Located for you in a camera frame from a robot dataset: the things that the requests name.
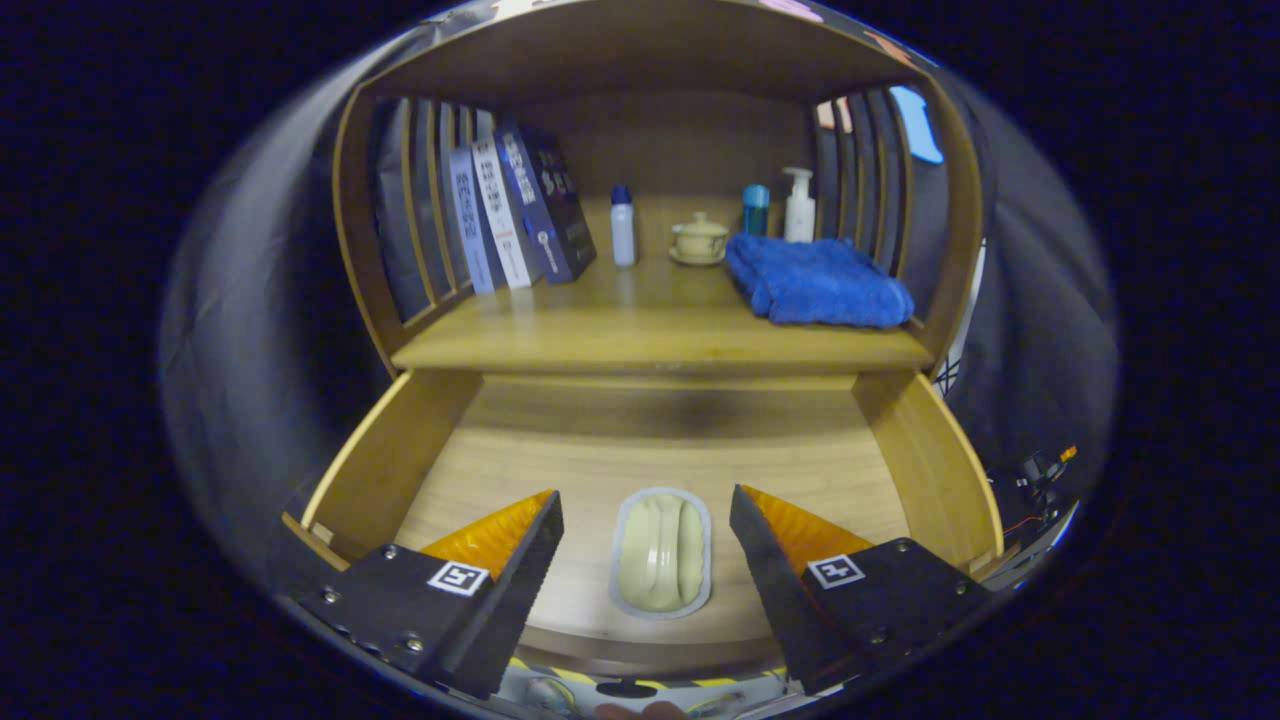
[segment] red wire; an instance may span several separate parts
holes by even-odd
[[[1016,530],[1018,528],[1021,528],[1023,525],[1025,525],[1030,520],[1043,520],[1043,518],[1037,518],[1036,515],[1028,515],[1027,518],[1023,518],[1023,520],[1020,523],[1018,523],[1012,528],[1009,528],[1007,530],[1005,530],[1005,534],[1007,536],[1009,533]]]

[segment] pump dispenser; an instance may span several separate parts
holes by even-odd
[[[817,202],[809,197],[809,178],[813,177],[813,170],[782,168],[782,172],[795,178],[791,186],[791,197],[787,197],[782,237],[787,242],[813,242],[813,223],[817,214]]]

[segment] blue cap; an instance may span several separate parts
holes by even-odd
[[[748,208],[768,208],[769,188],[763,184],[751,184],[742,191],[742,205]]]

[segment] orange padding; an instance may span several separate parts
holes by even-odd
[[[461,530],[444,536],[419,552],[485,568],[494,579],[498,579],[511,553],[516,552],[516,546],[524,539],[552,492],[547,489],[503,507]]]
[[[801,510],[755,488],[742,486],[742,491],[760,509],[796,575],[803,575],[805,568],[814,560],[826,560],[836,555],[849,555],[872,547],[870,542],[808,510]]]

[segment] folded towel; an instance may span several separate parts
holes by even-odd
[[[785,324],[892,328],[911,318],[906,287],[836,240],[786,242],[740,233],[724,250],[751,311]]]

